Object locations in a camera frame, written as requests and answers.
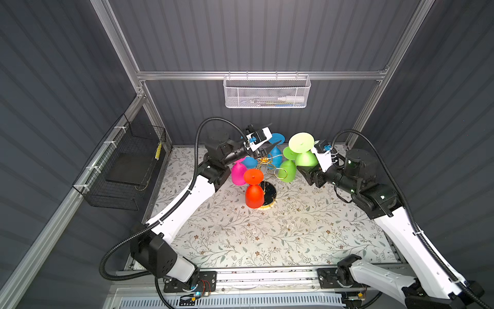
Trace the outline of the green wine glass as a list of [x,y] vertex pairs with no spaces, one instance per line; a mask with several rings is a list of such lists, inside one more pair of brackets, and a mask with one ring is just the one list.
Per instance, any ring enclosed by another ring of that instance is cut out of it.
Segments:
[[283,163],[281,163],[278,168],[277,177],[279,180],[290,183],[295,179],[297,167],[295,161],[298,157],[298,153],[295,153],[290,149],[290,147],[286,147],[283,150],[283,156],[286,159]]
[[315,167],[318,164],[315,154],[311,152],[314,145],[314,137],[306,132],[297,133],[289,139],[289,148],[297,155],[295,159],[297,167]]

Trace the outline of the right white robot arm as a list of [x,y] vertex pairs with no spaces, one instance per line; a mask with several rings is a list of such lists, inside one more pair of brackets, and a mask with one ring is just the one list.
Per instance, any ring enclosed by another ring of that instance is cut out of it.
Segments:
[[346,156],[325,140],[316,141],[311,152],[318,165],[306,171],[309,184],[332,184],[351,195],[351,202],[379,226],[400,251],[414,272],[404,276],[350,254],[337,264],[336,278],[344,288],[360,283],[377,289],[407,308],[466,308],[481,300],[484,289],[465,279],[439,253],[410,214],[404,194],[396,183],[376,182],[382,157],[363,149],[351,149]]

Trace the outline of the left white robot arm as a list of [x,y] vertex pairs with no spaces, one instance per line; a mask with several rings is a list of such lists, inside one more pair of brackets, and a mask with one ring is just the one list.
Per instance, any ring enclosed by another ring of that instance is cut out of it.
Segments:
[[173,240],[199,206],[228,180],[230,164],[245,157],[268,155],[274,148],[269,141],[272,136],[268,126],[248,126],[238,141],[231,140],[226,133],[209,138],[205,144],[207,152],[195,163],[189,186],[155,217],[139,225],[144,232],[131,240],[132,258],[158,279],[168,277],[187,288],[195,287],[199,268],[172,248]]

